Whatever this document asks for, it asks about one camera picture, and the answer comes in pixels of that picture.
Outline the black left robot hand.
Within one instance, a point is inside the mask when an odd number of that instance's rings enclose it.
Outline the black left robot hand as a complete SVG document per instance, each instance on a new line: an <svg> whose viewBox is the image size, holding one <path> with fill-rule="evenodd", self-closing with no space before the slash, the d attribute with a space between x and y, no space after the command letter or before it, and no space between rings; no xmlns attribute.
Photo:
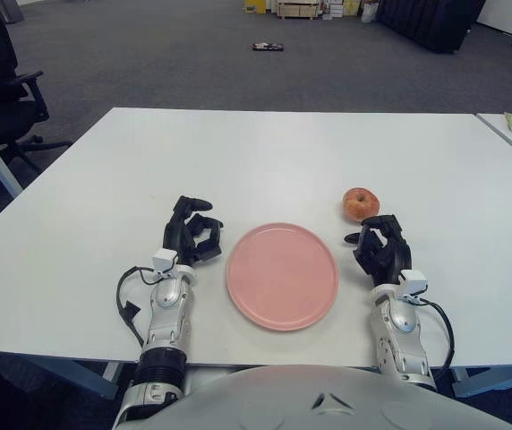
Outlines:
<svg viewBox="0 0 512 430"><path fill-rule="evenodd" d="M213 208L210 202L181 195L165 227L163 247L176 251L176 263L192 267L221 254L220 230L224 224L201 215Z"/></svg>

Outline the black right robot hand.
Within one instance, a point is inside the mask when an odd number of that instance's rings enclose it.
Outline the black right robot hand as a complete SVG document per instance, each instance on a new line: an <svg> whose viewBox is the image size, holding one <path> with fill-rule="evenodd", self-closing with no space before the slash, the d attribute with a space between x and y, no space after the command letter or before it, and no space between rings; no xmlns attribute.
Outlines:
<svg viewBox="0 0 512 430"><path fill-rule="evenodd" d="M344 241L355 245L355 260L371 277L374 287L399 284L401 270L412 269L411 250L402 236L395 215L378 215L365 219L359 233L346 235Z"/></svg>

